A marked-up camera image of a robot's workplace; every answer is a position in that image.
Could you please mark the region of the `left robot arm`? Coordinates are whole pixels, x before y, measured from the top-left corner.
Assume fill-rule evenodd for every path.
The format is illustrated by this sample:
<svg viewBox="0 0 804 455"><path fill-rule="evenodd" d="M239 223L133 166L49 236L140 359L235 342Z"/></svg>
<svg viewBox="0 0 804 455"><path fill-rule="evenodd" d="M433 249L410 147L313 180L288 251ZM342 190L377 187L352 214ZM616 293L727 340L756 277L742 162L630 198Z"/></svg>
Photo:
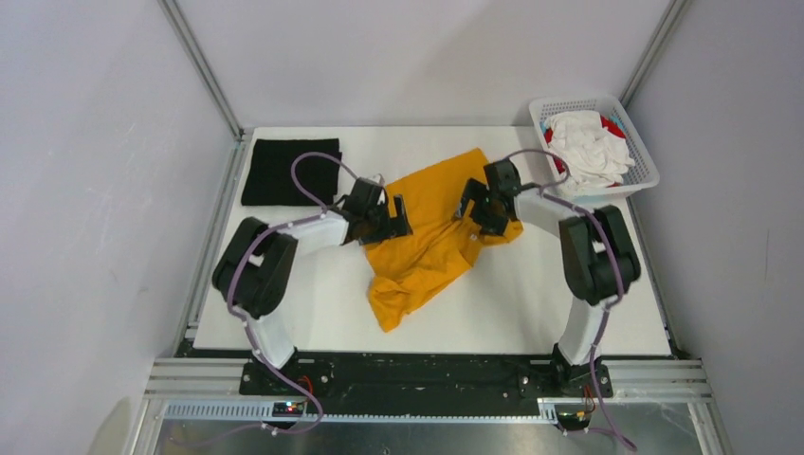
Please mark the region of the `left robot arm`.
<svg viewBox="0 0 804 455"><path fill-rule="evenodd" d="M293 391L298 367L288 362L296 346L278 308L296 259L335 246L362 246L409 236L404 196L360 177L339 204L321 213L271 226L247 217L213 270L211 284L228 312L240 320L254 356L265 365L263 382L277 394Z"/></svg>

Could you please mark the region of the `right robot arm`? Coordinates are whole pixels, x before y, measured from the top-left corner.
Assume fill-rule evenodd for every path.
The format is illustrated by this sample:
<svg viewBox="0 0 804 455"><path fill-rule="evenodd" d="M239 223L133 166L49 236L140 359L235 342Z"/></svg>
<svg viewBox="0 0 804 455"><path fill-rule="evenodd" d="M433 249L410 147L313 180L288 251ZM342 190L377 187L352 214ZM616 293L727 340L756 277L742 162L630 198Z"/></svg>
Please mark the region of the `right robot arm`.
<svg viewBox="0 0 804 455"><path fill-rule="evenodd" d="M514 222L558 238L564 280L573 295L550 364L521 380L521 394L600 397L600 343L612 308L641 277L641 264L620 209L585 209L536 184L521 182L508 158L484 166L485 180L466 181L455 216L483 235L501 236Z"/></svg>

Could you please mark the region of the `yellow t shirt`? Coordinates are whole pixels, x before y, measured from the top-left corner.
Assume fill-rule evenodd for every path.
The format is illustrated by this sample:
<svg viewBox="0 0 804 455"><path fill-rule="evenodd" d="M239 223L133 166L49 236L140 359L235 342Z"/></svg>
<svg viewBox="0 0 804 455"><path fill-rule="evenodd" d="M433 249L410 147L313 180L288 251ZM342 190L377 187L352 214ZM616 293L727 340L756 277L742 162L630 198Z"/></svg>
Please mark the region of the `yellow t shirt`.
<svg viewBox="0 0 804 455"><path fill-rule="evenodd" d="M403 197L412 234L364 247L375 273L368 301L382 331L399 326L470 270L486 247L514 242L523 233L512 222L501 236L481 233L479 225L455 212L466 182L486 182L489 160L475 148L390 184L391 196Z"/></svg>

